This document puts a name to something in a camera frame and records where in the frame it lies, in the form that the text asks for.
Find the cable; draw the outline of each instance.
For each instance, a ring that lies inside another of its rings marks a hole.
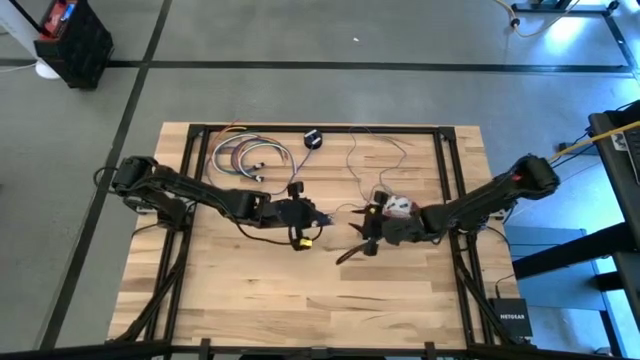
[[[188,184],[184,183],[182,184],[183,186],[187,186],[190,187]],[[224,212],[227,213],[227,215],[229,216],[229,220],[231,220],[231,222],[238,228],[238,230],[240,230],[240,232],[242,233],[242,235],[244,235],[245,237],[251,239],[251,240],[256,240],[256,241],[263,241],[263,242],[267,242],[270,244],[274,244],[274,245],[289,245],[289,243],[283,243],[280,241],[276,241],[276,240],[271,240],[271,239],[266,239],[266,238],[261,238],[261,237],[257,237],[257,236],[252,236],[247,234],[244,229],[242,229],[242,227],[240,226],[240,224],[238,223],[238,219],[233,215],[233,213],[231,213],[231,211],[229,210],[229,208],[227,207],[227,205],[224,203],[224,201],[222,201],[222,199],[220,199],[219,197],[213,195],[213,194],[207,194],[208,196],[216,199],[216,201],[219,203],[220,207],[222,208],[222,210],[224,210]],[[194,200],[194,203],[192,205],[195,205],[199,200]]]
[[[151,224],[151,225],[147,225],[147,226],[143,226],[139,229],[135,229],[132,233],[131,233],[131,237],[136,236],[139,232],[147,230],[147,229],[151,229],[152,227],[156,227],[160,225],[160,223],[155,223],[155,224]]]
[[[565,159],[565,160],[563,160],[563,161],[561,161],[561,162],[559,162],[559,163],[557,163],[557,164],[553,165],[553,168],[555,169],[555,168],[557,168],[558,166],[560,166],[560,165],[562,165],[562,164],[564,164],[564,163],[566,163],[566,162],[568,162],[568,161],[571,161],[571,160],[573,160],[573,159],[577,158],[578,156],[580,156],[580,155],[584,154],[585,152],[589,151],[589,149],[591,149],[591,148],[592,148],[592,147],[594,147],[594,146],[595,146],[595,145],[589,145],[589,146],[587,146],[586,148],[584,148],[584,149],[580,150],[579,152],[577,152],[576,154],[574,154],[572,157],[570,157],[570,158],[568,158],[568,159]]]
[[[636,128],[638,126],[640,126],[640,121],[636,121],[636,122],[633,122],[631,124],[619,127],[617,129],[609,130],[609,131],[607,131],[607,132],[605,132],[603,134],[596,135],[596,136],[594,136],[594,137],[592,137],[590,139],[581,141],[581,142],[579,142],[579,143],[577,143],[577,144],[575,144],[573,146],[569,146],[568,148],[557,152],[555,155],[550,157],[548,159],[548,161],[549,162],[553,162],[553,160],[555,160],[555,159],[559,158],[560,156],[562,156],[564,154],[567,154],[567,153],[569,153],[569,152],[571,152],[571,151],[573,151],[575,149],[581,148],[581,147],[583,147],[585,145],[591,144],[591,143],[596,142],[598,140],[602,140],[604,138],[610,137],[611,135],[618,134],[618,133],[621,133],[621,132],[625,132],[627,130],[631,130],[631,129]]]
[[[511,274],[511,275],[509,275],[509,276],[505,276],[505,277],[503,277],[502,279],[500,279],[500,280],[496,281],[495,290],[496,290],[496,297],[497,297],[498,299],[500,299],[500,289],[498,289],[498,284],[500,284],[500,281],[502,281],[502,280],[506,280],[506,279],[508,279],[508,278],[510,278],[510,277],[513,277],[513,276],[515,276],[515,275],[516,275],[516,274]]]
[[[509,221],[509,219],[511,219],[511,215],[513,215],[513,210],[516,209],[516,205],[513,205],[511,207],[511,210],[509,210],[509,213],[507,214],[507,216],[504,218],[504,220],[502,220],[502,225],[506,224],[507,221]]]
[[[354,204],[354,203],[344,203],[344,204],[342,204],[342,205],[339,205],[339,206],[338,206],[338,207],[337,207],[337,208],[336,208],[332,213],[330,213],[329,215],[335,215],[335,214],[338,212],[338,210],[342,209],[342,208],[343,208],[343,207],[345,207],[345,206],[353,206],[353,207],[354,207],[354,208],[356,208],[356,209],[364,209],[364,207],[363,207],[363,206],[361,206],[361,205],[357,205],[357,204]]]
[[[247,150],[244,150],[241,154],[240,157],[238,158],[238,165],[240,168],[240,171],[242,172],[242,174],[244,174],[246,177],[248,178],[254,178],[253,175],[249,175],[249,173],[247,173],[245,171],[245,169],[242,168],[242,159],[244,159],[245,155],[250,152],[253,149],[259,148],[259,147],[263,147],[263,146],[270,146],[270,147],[275,147],[278,148],[284,152],[286,152],[287,154],[289,154],[289,157],[291,158],[291,167],[293,169],[293,175],[295,175],[299,168],[296,165],[296,159],[293,158],[293,155],[291,154],[291,152],[289,151],[289,149],[287,149],[286,147],[279,145],[279,144],[274,144],[274,143],[259,143],[259,144],[255,144],[255,145],[251,145],[247,148]]]
[[[324,230],[324,226],[320,226],[320,230],[318,230],[318,233],[316,234],[316,236],[311,238],[311,241],[318,240],[318,238],[320,238],[320,235],[322,235],[322,230]]]
[[[93,173],[93,185],[95,185],[96,187],[98,187],[98,185],[99,185],[98,183],[102,179],[102,177],[100,177],[100,179],[98,179],[98,175],[100,175],[100,173],[105,171],[105,170],[113,170],[115,172],[118,172],[118,168],[114,167],[114,166],[103,166],[103,167],[99,168],[98,170],[96,170]],[[107,192],[109,194],[115,194],[115,192],[113,190],[109,190],[109,188],[107,188]]]
[[[487,226],[487,229],[493,231],[494,233],[500,235],[502,237],[502,239],[504,239],[504,242],[507,243],[507,246],[509,247],[509,251],[511,251],[511,243],[509,243],[509,239],[507,239],[507,235],[503,234],[501,231],[498,231],[498,229],[491,227],[491,226]]]
[[[218,164],[218,161],[216,160],[216,154],[218,154],[219,149],[222,148],[223,145],[235,140],[235,139],[240,139],[243,137],[250,137],[250,138],[257,138],[258,135],[256,134],[251,134],[251,133],[245,133],[245,134],[239,134],[239,135],[234,135],[228,139],[225,139],[223,142],[221,142],[218,146],[215,147],[215,149],[213,150],[212,153],[212,158],[213,158],[213,167],[220,173],[223,174],[229,174],[229,175],[236,175],[238,174],[238,172],[233,172],[233,171],[229,171],[229,170],[224,170],[220,167],[220,165]]]
[[[630,102],[628,104],[624,104],[624,105],[620,106],[619,108],[617,108],[616,111],[620,111],[620,110],[622,110],[622,109],[628,107],[629,105],[631,105],[631,104],[633,104],[635,102],[638,102],[638,101],[640,101],[640,100],[634,100],[634,101],[632,101],[632,102]]]
[[[289,177],[289,181],[287,181],[287,184],[284,186],[284,189],[275,192],[275,193],[270,193],[271,195],[280,195],[282,193],[284,193],[285,191],[287,191],[287,188],[289,187],[289,184],[291,184],[293,182],[293,179],[296,177],[296,175],[298,175],[298,173],[300,172],[300,169],[302,169],[302,166],[304,166],[304,164],[307,162],[307,160],[309,160],[309,156],[311,155],[311,152],[313,151],[313,149],[309,149],[309,151],[307,152],[307,156],[304,157],[304,159],[302,159],[302,162],[300,163],[300,166],[298,166],[298,169],[291,174],[291,177]]]
[[[356,173],[353,171],[353,169],[351,168],[351,164],[349,164],[349,158],[351,156],[351,154],[353,153],[353,151],[356,149],[356,147],[358,146],[358,141],[356,140],[356,137],[353,136],[353,129],[355,128],[362,128],[364,130],[366,130],[369,135],[374,136],[378,139],[382,139],[385,140],[387,142],[389,142],[390,144],[392,144],[393,146],[395,146],[398,150],[402,151],[402,157],[400,158],[400,160],[398,161],[398,163],[395,166],[386,168],[384,170],[382,170],[379,174],[378,174],[378,183],[375,184],[372,188],[371,191],[369,193],[369,197],[366,197],[364,195],[364,192],[362,191],[362,186],[360,184],[361,180],[358,177],[358,175],[356,175]],[[373,132],[371,132],[371,130],[366,127],[366,126],[352,126],[349,128],[349,135],[351,135],[351,139],[353,139],[353,146],[351,147],[351,150],[349,150],[349,153],[347,154],[347,169],[349,170],[349,172],[351,173],[351,175],[353,176],[354,179],[356,179],[356,183],[358,184],[358,191],[360,192],[360,196],[362,196],[362,199],[368,203],[371,200],[371,197],[373,195],[373,191],[375,190],[375,188],[377,186],[382,186],[383,189],[385,189],[387,192],[393,194],[393,191],[391,190],[391,188],[387,185],[384,184],[384,181],[382,179],[382,175],[389,171],[389,170],[393,170],[393,169],[397,169],[398,167],[400,167],[400,165],[402,164],[402,162],[404,161],[404,159],[407,157],[407,152],[400,147],[400,145],[398,145],[393,139],[387,137],[387,136],[381,136],[381,135],[377,135],[374,134]]]
[[[362,243],[358,246],[354,246],[351,249],[347,250],[347,252],[345,252],[344,254],[342,254],[337,260],[336,260],[336,265],[340,265],[343,262],[349,260],[353,255],[359,253],[360,251],[364,250],[365,246],[367,245],[367,243]]]
[[[578,141],[580,141],[580,140],[584,139],[587,135],[589,135],[589,132],[588,132],[588,131],[585,131],[585,133],[584,133],[582,136],[580,136],[579,138],[575,139],[575,140],[571,143],[571,145],[569,145],[569,146],[573,146],[573,145],[577,144],[577,143],[578,143]],[[552,161],[552,162],[550,162],[549,164],[553,165],[553,164],[555,164],[556,162],[560,161],[560,159],[561,159],[561,157],[558,157],[557,159],[553,160],[553,161]]]
[[[211,142],[208,144],[208,146],[211,146],[211,145],[215,144],[215,143],[216,143],[216,140],[220,137],[220,135],[222,135],[223,133],[225,133],[225,132],[227,132],[227,131],[229,131],[229,130],[246,130],[247,128],[246,128],[246,127],[243,127],[243,126],[236,126],[236,127],[233,127],[233,124],[235,124],[238,120],[239,120],[239,119],[235,119],[235,120],[233,120],[233,121],[231,122],[231,124],[227,125],[224,129],[222,129],[220,132],[218,132],[218,133],[216,134],[216,136],[214,136],[214,137],[213,137],[213,140],[211,140]],[[209,183],[210,183],[211,185],[213,185],[213,181],[211,180],[211,176],[210,176],[210,174],[209,174],[209,167],[213,165],[213,161],[212,161],[212,159],[213,159],[213,150],[214,150],[214,148],[212,148],[212,150],[211,150],[211,152],[209,153],[209,156],[208,156],[208,158],[207,158],[207,162],[206,162],[206,164],[207,164],[208,166],[206,166],[206,171],[205,171],[205,174],[206,174],[206,176],[207,176],[207,179],[209,179]]]
[[[577,171],[576,173],[572,174],[572,175],[571,175],[571,176],[569,176],[568,178],[566,178],[566,179],[562,180],[562,183],[563,183],[563,184],[566,184],[566,183],[567,183],[567,181],[569,181],[571,178],[573,178],[573,177],[575,177],[575,176],[578,176],[578,175],[582,174],[583,172],[585,172],[585,171],[587,171],[587,170],[591,169],[592,167],[594,167],[594,166],[596,166],[596,165],[600,165],[600,164],[601,164],[601,163],[600,163],[600,161],[596,161],[595,163],[593,163],[593,164],[591,164],[591,165],[587,166],[586,168],[584,168],[584,169],[582,169],[582,170],[580,170],[580,171]]]
[[[528,37],[533,37],[533,36],[536,36],[536,35],[540,35],[543,32],[547,31],[550,27],[552,27],[560,19],[562,19],[565,16],[567,16],[571,12],[571,10],[573,10],[573,8],[580,3],[581,0],[577,0],[573,5],[571,5],[569,8],[567,8],[567,11],[565,11],[562,15],[558,16],[557,18],[555,18],[555,20],[550,22],[548,25],[543,26],[538,31],[536,31],[534,33],[531,33],[531,34],[523,34],[523,33],[520,32],[520,29],[519,29],[520,19],[516,15],[516,12],[511,8],[511,6],[509,6],[503,0],[493,0],[493,1],[497,2],[498,4],[500,4],[503,8],[505,8],[505,10],[507,10],[507,13],[509,13],[509,18],[510,18],[510,21],[511,21],[510,26],[513,28],[513,31],[515,31],[515,33],[518,34],[522,38],[528,38]]]
[[[36,64],[37,63],[33,63],[31,65],[18,66],[18,67],[11,68],[11,69],[0,70],[0,73],[8,73],[8,72],[13,72],[13,71],[17,71],[17,70],[28,69],[30,67],[36,66]]]

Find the gray floor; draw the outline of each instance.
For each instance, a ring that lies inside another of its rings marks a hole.
[[[42,1],[20,3],[43,11]],[[114,58],[142,59],[162,1],[90,3],[114,35]],[[525,40],[507,36],[506,14],[491,0],[470,3],[174,0],[154,58],[624,64],[601,17],[567,18]],[[640,58],[639,14],[629,0],[615,19]],[[526,16],[523,28],[551,18]],[[13,39],[0,37],[0,58],[25,57]],[[91,174],[105,161],[136,73],[108,69],[94,92],[68,90],[32,70],[0,73],[6,154],[0,158],[0,352],[38,341],[93,194]],[[590,113],[638,95],[638,82],[620,74],[152,69],[122,154],[152,154],[164,121],[473,124],[481,126],[491,170],[499,173],[527,152],[551,154],[554,144],[582,134]],[[619,221],[596,163],[580,158],[563,165],[559,173],[568,180],[559,192],[522,202],[512,224],[595,231]],[[611,209],[608,216],[588,211],[596,202]],[[108,198],[58,345],[104,340],[134,222]],[[602,346],[600,332],[572,330],[593,328],[591,320],[580,322],[589,315],[532,313],[541,347],[586,352]],[[565,326],[567,317],[578,325]]]

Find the yellow cable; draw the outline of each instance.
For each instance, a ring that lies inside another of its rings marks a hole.
[[[621,132],[625,132],[625,131],[627,131],[627,130],[631,130],[631,129],[633,129],[633,128],[635,128],[635,127],[639,127],[639,126],[640,126],[640,121],[636,121],[636,122],[631,123],[631,124],[629,124],[629,125],[625,125],[625,126],[623,126],[623,127],[619,127],[619,128],[617,128],[617,129],[613,129],[613,130],[607,131],[607,132],[606,132],[606,133],[604,133],[604,134],[600,134],[600,135],[594,136],[594,137],[592,137],[591,139],[587,139],[587,140],[585,140],[585,141],[581,141],[581,142],[579,142],[579,143],[577,143],[577,144],[575,144],[575,145],[573,145],[573,146],[569,146],[568,148],[566,148],[566,149],[564,149],[564,150],[562,150],[562,151],[557,152],[555,155],[553,155],[552,157],[550,157],[550,158],[548,159],[548,161],[549,161],[549,162],[552,162],[553,160],[555,160],[555,159],[559,158],[560,156],[562,156],[562,155],[564,155],[564,154],[566,154],[566,153],[568,153],[568,152],[571,152],[571,151],[573,151],[573,150],[575,150],[575,149],[577,149],[577,148],[583,147],[583,146],[585,146],[585,145],[587,145],[587,144],[591,144],[591,143],[596,142],[596,141],[598,141],[598,140],[602,140],[602,139],[604,139],[604,138],[608,138],[608,137],[610,137],[610,136],[611,136],[611,135],[613,135],[613,134],[618,134],[618,133],[621,133]]]
[[[503,0],[493,0],[493,1],[495,1],[495,2],[497,2],[498,4],[502,5],[502,7],[503,7],[503,8],[505,8],[505,10],[507,10],[507,12],[509,13],[510,20],[513,20],[513,19],[517,19],[517,18],[518,18],[518,17],[516,16],[515,11],[513,11],[513,9],[511,8],[511,6],[509,6],[509,5],[508,5],[507,3],[505,3]],[[543,26],[540,30],[538,30],[538,31],[536,31],[536,32],[534,32],[534,33],[531,33],[531,34],[523,34],[523,33],[521,33],[521,32],[520,32],[520,29],[518,28],[518,26],[517,26],[517,25],[513,27],[513,30],[516,32],[516,34],[520,35],[520,37],[523,37],[523,38],[528,38],[528,37],[533,37],[533,36],[536,36],[536,35],[540,35],[540,34],[542,34],[543,32],[547,31],[550,27],[552,27],[552,26],[553,26],[555,23],[557,23],[560,19],[562,19],[563,17],[567,16],[567,15],[571,12],[571,10],[573,10],[573,8],[574,8],[576,5],[578,5],[578,3],[580,3],[580,1],[581,1],[581,0],[576,1],[576,2],[575,2],[573,5],[571,5],[571,6],[567,9],[567,11],[565,11],[562,15],[558,16],[558,17],[557,17],[555,20],[553,20],[551,23],[549,23],[549,24],[548,24],[548,25],[546,25],[546,26]]]

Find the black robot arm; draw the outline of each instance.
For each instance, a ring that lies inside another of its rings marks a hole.
[[[542,199],[559,185],[560,179],[546,159],[527,155],[488,184],[447,204],[418,208],[408,218],[385,215],[389,196],[377,192],[374,203],[365,211],[357,211],[365,214],[364,225],[352,226],[368,240],[370,249],[364,249],[367,255],[375,255],[375,242],[381,238],[394,245],[402,241],[437,243],[449,229],[478,231],[492,213],[512,208],[520,198]]]
[[[271,201],[268,193],[224,190],[180,175],[170,167],[159,165],[151,157],[132,156],[123,159],[111,187],[133,210],[139,207],[153,208],[158,212],[160,225],[178,231],[188,224],[189,207],[184,199],[213,207],[238,225],[260,229],[294,229],[298,236],[292,239],[290,232],[290,240],[294,248],[300,247],[296,250],[308,248],[304,245],[302,229],[331,224],[329,216],[317,211],[309,199],[299,196],[303,191],[302,183],[289,185],[291,199]]]

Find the butcher block tabletop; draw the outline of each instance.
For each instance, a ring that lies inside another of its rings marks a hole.
[[[180,169],[189,125],[164,123],[154,154],[160,164]],[[251,123],[236,125],[251,128]],[[455,130],[466,189],[471,191],[491,179],[480,129],[458,126]],[[433,137],[387,135],[407,155],[397,169],[384,173],[384,183],[420,206],[442,203]],[[215,145],[229,136],[223,134]],[[298,163],[307,154],[302,133],[270,132],[265,136],[288,147]],[[378,183],[380,171],[396,165],[403,154],[391,143],[369,134],[353,136],[357,147],[349,163],[368,193]],[[194,174],[199,141],[196,139],[190,176]],[[303,196],[324,213],[333,213],[342,204],[364,204],[356,179],[346,166],[353,143],[348,133],[324,134],[323,146],[310,155],[296,176],[297,181],[304,182]],[[209,144],[210,151],[215,145]],[[455,198],[449,145],[444,142],[443,146]],[[220,156],[220,162],[229,166],[228,153]],[[245,160],[246,164],[259,162],[267,164],[260,170],[266,178],[262,184],[213,168],[207,171],[213,183],[224,189],[280,191],[291,176],[290,163],[283,164],[278,153],[267,148],[251,152]],[[210,338],[216,346],[415,349],[433,342],[438,349],[465,349],[449,239],[440,245],[403,243],[399,247],[381,241],[377,256],[358,254],[336,266],[340,255],[362,243],[348,223],[362,223],[363,215],[351,210],[351,205],[342,206],[334,214],[335,224],[324,228],[312,249],[295,252],[291,247],[245,238],[217,210],[198,205],[173,344],[198,345],[202,338]],[[156,221],[154,214],[141,215],[137,228]],[[490,225],[504,231],[497,221]],[[288,241],[286,229],[244,229],[254,236]],[[313,236],[317,231],[312,228],[305,233]],[[109,338],[124,332],[151,298],[165,234],[166,230],[155,227],[132,238]],[[481,232],[477,246],[487,296],[491,297],[495,282],[513,273],[509,249],[493,231]],[[503,297],[518,296],[513,277],[500,282],[500,293]],[[469,299],[475,337],[481,340],[478,307],[471,296]],[[156,337],[162,335],[167,308],[165,301]]]

